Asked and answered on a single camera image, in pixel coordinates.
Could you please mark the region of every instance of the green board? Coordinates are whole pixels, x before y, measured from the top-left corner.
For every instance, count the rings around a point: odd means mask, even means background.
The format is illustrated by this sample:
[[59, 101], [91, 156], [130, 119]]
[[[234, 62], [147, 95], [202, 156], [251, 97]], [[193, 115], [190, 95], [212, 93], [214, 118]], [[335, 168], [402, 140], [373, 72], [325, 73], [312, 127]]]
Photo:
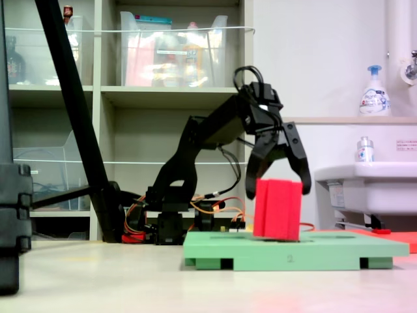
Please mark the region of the green board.
[[265, 241], [252, 233], [191, 231], [184, 242], [185, 265], [196, 269], [391, 269], [392, 257], [408, 255], [408, 244], [347, 231], [305, 231], [299, 243]]

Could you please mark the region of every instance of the white table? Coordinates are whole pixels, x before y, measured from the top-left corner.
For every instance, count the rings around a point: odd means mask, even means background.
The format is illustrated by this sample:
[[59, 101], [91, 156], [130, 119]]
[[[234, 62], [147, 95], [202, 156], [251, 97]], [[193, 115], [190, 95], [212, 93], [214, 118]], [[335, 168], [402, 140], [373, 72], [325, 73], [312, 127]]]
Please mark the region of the white table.
[[417, 255], [394, 270], [191, 271], [181, 246], [34, 242], [0, 313], [416, 313]]

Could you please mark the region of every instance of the black equipment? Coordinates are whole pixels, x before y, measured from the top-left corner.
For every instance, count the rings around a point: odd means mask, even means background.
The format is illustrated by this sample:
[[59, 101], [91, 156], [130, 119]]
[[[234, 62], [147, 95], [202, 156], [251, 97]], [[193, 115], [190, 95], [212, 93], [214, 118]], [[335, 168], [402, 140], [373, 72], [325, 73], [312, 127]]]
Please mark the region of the black equipment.
[[[31, 248], [30, 209], [88, 194], [103, 240], [120, 243], [124, 233], [123, 206], [132, 205], [139, 198], [139, 195], [120, 191], [117, 183], [108, 181], [58, 2], [36, 0], [36, 6], [89, 185], [33, 201], [29, 167], [13, 164], [5, 25], [3, 0], [0, 0], [0, 294], [18, 291], [18, 257]], [[162, 167], [155, 184], [146, 193], [146, 205], [142, 210], [162, 212], [156, 227], [147, 226], [156, 232], [158, 244], [182, 243], [182, 217], [178, 212], [188, 210], [194, 195], [197, 185], [194, 162], [200, 150], [216, 149], [234, 140], [244, 142], [239, 138], [243, 133], [255, 135], [254, 145], [245, 142], [253, 146], [246, 171], [246, 195], [249, 199], [255, 196], [256, 179], [262, 177], [273, 161], [285, 157], [301, 178], [303, 194], [310, 191], [308, 162], [295, 124], [281, 120], [283, 106], [277, 92], [263, 83], [256, 68], [238, 68], [235, 78], [243, 70], [252, 71], [258, 82], [241, 87], [235, 82], [238, 93], [212, 114], [206, 118], [190, 117], [177, 152]], [[175, 181], [184, 183], [171, 186]], [[206, 198], [215, 196], [217, 194], [213, 193]], [[201, 201], [199, 205], [206, 211], [212, 209], [210, 202]], [[213, 217], [196, 212], [194, 223], [199, 230], [210, 231]]]

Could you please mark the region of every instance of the pump bottle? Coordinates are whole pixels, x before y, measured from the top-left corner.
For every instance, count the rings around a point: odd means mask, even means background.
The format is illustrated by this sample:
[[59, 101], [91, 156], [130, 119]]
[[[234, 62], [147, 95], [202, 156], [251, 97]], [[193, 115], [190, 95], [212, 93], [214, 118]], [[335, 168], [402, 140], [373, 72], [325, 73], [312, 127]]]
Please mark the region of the pump bottle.
[[367, 70], [371, 72], [371, 81], [365, 88], [359, 105], [359, 116], [391, 116], [390, 97], [379, 80], [378, 71], [382, 67], [372, 65]]

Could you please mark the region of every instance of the clear plastic container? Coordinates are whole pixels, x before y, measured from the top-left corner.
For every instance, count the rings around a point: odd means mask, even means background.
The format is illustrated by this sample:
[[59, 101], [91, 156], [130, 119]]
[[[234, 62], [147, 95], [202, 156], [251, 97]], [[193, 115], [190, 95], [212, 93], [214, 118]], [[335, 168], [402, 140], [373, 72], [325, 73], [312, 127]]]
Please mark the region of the clear plastic container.
[[[56, 192], [87, 185], [73, 132], [62, 147], [13, 148], [13, 159], [15, 163], [31, 167], [34, 201]], [[88, 196], [84, 196], [43, 209], [84, 211], [90, 209], [90, 200]]]
[[[83, 16], [71, 17], [66, 31], [83, 85], [93, 83], [93, 33]], [[43, 31], [6, 29], [8, 80], [10, 84], [59, 85], [48, 42]]]
[[[212, 27], [225, 27], [218, 16]], [[121, 12], [121, 83], [142, 87], [225, 87], [225, 29], [139, 31], [132, 13]], [[197, 78], [190, 82], [188, 54], [197, 54]]]

